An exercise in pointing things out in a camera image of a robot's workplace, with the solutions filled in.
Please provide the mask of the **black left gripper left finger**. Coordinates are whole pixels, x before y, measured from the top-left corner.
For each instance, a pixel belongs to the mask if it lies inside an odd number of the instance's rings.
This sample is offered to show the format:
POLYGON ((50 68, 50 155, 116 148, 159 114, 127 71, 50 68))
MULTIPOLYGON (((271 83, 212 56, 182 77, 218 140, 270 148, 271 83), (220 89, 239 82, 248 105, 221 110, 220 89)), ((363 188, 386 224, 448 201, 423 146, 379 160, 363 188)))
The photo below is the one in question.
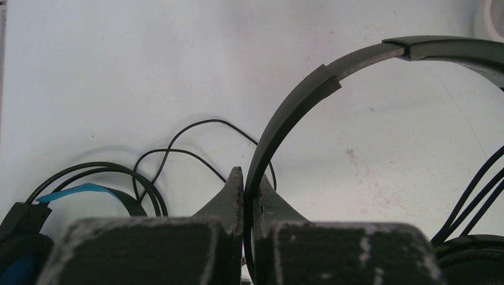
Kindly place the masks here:
POLYGON ((240 284, 240 167, 191 217, 85 218, 69 226, 39 284, 240 284))

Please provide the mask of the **white headphones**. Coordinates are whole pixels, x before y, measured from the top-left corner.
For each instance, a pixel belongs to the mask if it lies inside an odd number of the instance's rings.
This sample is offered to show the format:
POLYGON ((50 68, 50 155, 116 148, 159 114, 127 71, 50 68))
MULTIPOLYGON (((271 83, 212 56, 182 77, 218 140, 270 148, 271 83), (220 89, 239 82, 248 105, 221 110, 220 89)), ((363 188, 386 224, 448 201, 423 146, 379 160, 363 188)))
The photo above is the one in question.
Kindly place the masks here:
POLYGON ((473 21, 473 36, 503 43, 503 0, 478 2, 473 21))

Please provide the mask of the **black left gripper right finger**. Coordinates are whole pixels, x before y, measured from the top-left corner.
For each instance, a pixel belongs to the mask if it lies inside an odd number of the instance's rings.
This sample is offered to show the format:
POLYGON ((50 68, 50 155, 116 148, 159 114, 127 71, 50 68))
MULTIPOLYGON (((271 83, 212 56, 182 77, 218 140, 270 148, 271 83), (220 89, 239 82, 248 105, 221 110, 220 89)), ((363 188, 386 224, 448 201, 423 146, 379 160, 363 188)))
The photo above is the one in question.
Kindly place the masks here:
POLYGON ((253 199, 255 284, 445 284, 426 237, 403 223, 314 222, 263 178, 253 199))

